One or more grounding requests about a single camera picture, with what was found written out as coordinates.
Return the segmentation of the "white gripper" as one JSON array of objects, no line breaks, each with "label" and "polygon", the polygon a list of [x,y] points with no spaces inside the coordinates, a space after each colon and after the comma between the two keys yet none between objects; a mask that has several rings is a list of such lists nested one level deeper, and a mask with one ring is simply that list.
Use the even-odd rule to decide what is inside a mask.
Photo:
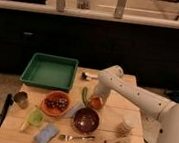
[{"label": "white gripper", "polygon": [[99,98],[102,99],[103,103],[107,103],[107,98],[110,95],[110,88],[106,87],[105,85],[98,83],[96,84],[95,88],[93,89],[93,95],[98,96]]}]

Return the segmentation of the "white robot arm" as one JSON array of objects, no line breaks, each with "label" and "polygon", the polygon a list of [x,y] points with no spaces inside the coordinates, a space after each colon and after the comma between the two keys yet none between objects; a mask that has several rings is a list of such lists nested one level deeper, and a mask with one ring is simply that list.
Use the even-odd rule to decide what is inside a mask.
[{"label": "white robot arm", "polygon": [[111,90],[118,92],[142,112],[159,121],[161,127],[156,143],[179,143],[179,103],[126,83],[123,71],[119,65],[101,70],[94,93],[102,97],[105,103]]}]

